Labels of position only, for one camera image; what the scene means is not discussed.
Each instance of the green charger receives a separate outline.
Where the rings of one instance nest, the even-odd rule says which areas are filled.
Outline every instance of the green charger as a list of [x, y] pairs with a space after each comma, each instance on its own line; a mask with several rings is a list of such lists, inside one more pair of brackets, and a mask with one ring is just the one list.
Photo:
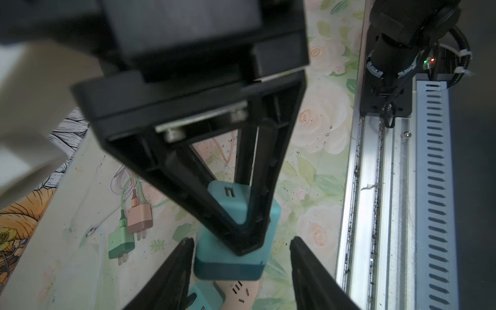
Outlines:
[[134, 236], [127, 232], [127, 219], [121, 209], [119, 228], [109, 235], [109, 259], [117, 258], [119, 265], [127, 261], [127, 254], [134, 250]]

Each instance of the white zip tie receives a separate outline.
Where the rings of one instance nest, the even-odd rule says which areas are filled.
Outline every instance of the white zip tie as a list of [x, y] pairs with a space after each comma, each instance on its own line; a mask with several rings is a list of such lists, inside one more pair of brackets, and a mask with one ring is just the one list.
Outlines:
[[460, 51], [460, 57], [470, 55], [470, 60], [473, 58], [472, 56], [472, 51], [469, 51], [468, 49], [464, 49]]
[[462, 66], [456, 67], [455, 70], [453, 71], [453, 73], [463, 73], [463, 74], [466, 74], [468, 76], [472, 76], [475, 74], [472, 71], [470, 71], [469, 69], [466, 69], [465, 67], [462, 67]]

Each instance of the teal box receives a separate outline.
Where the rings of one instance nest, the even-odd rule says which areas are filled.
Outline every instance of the teal box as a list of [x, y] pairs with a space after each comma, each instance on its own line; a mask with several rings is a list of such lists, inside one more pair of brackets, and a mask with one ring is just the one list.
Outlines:
[[196, 299], [188, 307], [189, 310], [219, 310], [222, 306], [222, 297], [210, 281], [195, 283], [188, 292], [188, 296], [195, 293]]
[[[237, 224], [247, 218], [250, 186], [223, 181], [212, 181], [208, 191]], [[263, 246], [243, 256], [237, 256], [217, 239], [206, 227], [198, 228], [194, 274], [204, 280], [256, 281], [261, 278], [272, 249], [281, 207], [272, 200], [270, 223]]]

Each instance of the dark floor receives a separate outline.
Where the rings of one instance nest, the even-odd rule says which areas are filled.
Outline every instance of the dark floor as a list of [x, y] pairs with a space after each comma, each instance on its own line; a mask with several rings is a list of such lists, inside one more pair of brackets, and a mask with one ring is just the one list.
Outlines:
[[464, 0], [474, 58], [450, 90], [461, 309], [496, 309], [496, 2]]

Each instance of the yellow flower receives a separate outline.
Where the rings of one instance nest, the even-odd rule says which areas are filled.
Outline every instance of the yellow flower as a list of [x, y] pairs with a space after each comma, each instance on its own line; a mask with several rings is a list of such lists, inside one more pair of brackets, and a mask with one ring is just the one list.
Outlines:
[[0, 251], [5, 250], [17, 236], [17, 230], [9, 227], [0, 228]]

